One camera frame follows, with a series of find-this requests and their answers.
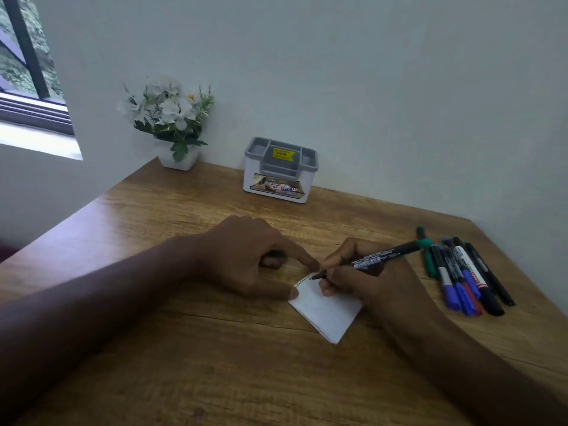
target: yellow price sticker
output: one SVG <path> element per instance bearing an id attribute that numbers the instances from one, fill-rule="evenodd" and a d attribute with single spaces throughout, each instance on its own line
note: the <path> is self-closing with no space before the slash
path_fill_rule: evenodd
<path id="1" fill-rule="evenodd" d="M 294 156 L 295 153 L 296 151 L 288 151 L 287 149 L 274 148 L 272 156 L 274 158 L 279 158 L 281 160 L 294 161 L 292 157 Z"/>

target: hand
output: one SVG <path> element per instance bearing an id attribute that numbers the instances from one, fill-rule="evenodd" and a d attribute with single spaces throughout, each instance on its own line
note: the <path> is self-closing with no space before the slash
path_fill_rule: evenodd
<path id="1" fill-rule="evenodd" d="M 337 290 L 353 293 L 395 339 L 427 336 L 432 324 L 444 320 L 445 316 L 404 257 L 386 262 L 384 269 L 377 266 L 377 276 L 340 266 L 346 260 L 388 248 L 391 246 L 384 243 L 347 238 L 322 262 L 322 269 L 327 269 L 327 278 L 320 281 L 322 293 L 325 296 L 333 295 Z"/>
<path id="2" fill-rule="evenodd" d="M 298 297 L 298 289 L 291 285 L 260 279 L 259 265 L 278 269 L 286 261 L 285 257 L 267 256 L 269 251 L 284 251 L 311 270 L 319 270 L 319 263 L 306 250 L 260 218 L 230 216 L 197 235 L 195 242 L 197 276 L 245 295 L 279 300 Z"/>

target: window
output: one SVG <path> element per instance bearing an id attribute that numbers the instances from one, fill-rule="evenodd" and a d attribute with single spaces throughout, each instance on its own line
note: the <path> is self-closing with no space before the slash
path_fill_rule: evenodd
<path id="1" fill-rule="evenodd" d="M 0 119 L 73 135 L 34 1 L 0 1 Z"/>

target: wooden table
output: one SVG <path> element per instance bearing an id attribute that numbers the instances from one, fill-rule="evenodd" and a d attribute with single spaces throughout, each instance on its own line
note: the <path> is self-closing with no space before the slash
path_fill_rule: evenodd
<path id="1" fill-rule="evenodd" d="M 313 188 L 306 204 L 242 190 L 243 173 L 152 161 L 0 265 L 0 301 L 53 286 L 231 214 L 262 217 L 323 258 L 347 236 L 402 243 L 471 241 L 517 301 L 503 317 L 443 307 L 418 254 L 408 256 L 451 320 L 512 365 L 568 394 L 568 320 L 471 221 Z M 297 262 L 266 278 L 294 284 Z M 459 425 L 469 420 L 409 367 L 364 311 L 338 345 L 286 302 L 187 283 L 53 388 L 25 425 Z"/>

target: gray organizer lid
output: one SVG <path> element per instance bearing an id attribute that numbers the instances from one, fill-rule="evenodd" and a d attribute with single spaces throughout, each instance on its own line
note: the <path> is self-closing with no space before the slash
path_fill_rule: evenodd
<path id="1" fill-rule="evenodd" d="M 284 158 L 275 157 L 278 153 L 284 155 Z M 262 174 L 284 179 L 296 180 L 302 170 L 315 172 L 319 168 L 315 150 L 265 137 L 253 137 L 246 147 L 245 156 L 260 160 Z"/>

